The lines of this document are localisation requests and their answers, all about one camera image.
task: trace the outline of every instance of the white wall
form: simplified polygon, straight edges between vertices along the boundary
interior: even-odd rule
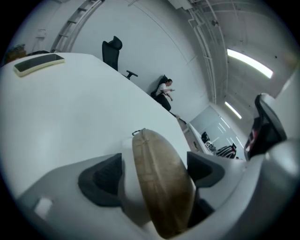
[[[25,51],[31,53],[39,50],[50,51],[60,29],[84,0],[70,0],[58,3],[43,0],[27,16],[12,38],[9,47],[25,44]],[[46,37],[36,38],[38,29],[46,29]]]
[[[119,72],[138,74],[131,81],[150,93],[160,76],[173,79],[171,112],[189,122],[208,105],[197,54],[196,36],[186,15],[167,0],[105,1],[88,19],[72,52],[102,59],[102,42],[117,36],[123,42]]]
[[[300,66],[283,87],[274,102],[277,114],[288,138],[300,138]]]

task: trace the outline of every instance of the beige pad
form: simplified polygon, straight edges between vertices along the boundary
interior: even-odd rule
[[[171,238],[188,229],[195,190],[174,147],[143,129],[132,140],[142,194],[158,234]]]

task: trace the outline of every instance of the striped cloth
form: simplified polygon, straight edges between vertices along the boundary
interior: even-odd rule
[[[236,154],[236,149],[233,146],[225,146],[220,148],[216,155],[224,158],[234,158]]]

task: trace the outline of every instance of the white shirt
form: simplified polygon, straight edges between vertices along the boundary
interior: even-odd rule
[[[158,90],[156,91],[156,96],[160,93],[162,93],[162,90],[166,90],[167,86],[165,83],[160,84],[160,86],[158,87]]]

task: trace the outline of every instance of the white table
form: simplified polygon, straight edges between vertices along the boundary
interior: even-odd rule
[[[198,131],[192,126],[192,124],[188,123],[187,127],[192,131],[192,133],[194,134],[198,144],[200,145],[202,151],[205,154],[209,154],[209,155],[213,155],[213,153],[205,146],[204,142],[201,139],[201,135],[200,133],[198,133]]]
[[[160,104],[92,55],[58,55],[66,62],[22,78],[14,64],[36,56],[1,69],[0,157],[15,198],[52,169],[121,152],[142,128],[164,136],[186,165],[188,143]]]

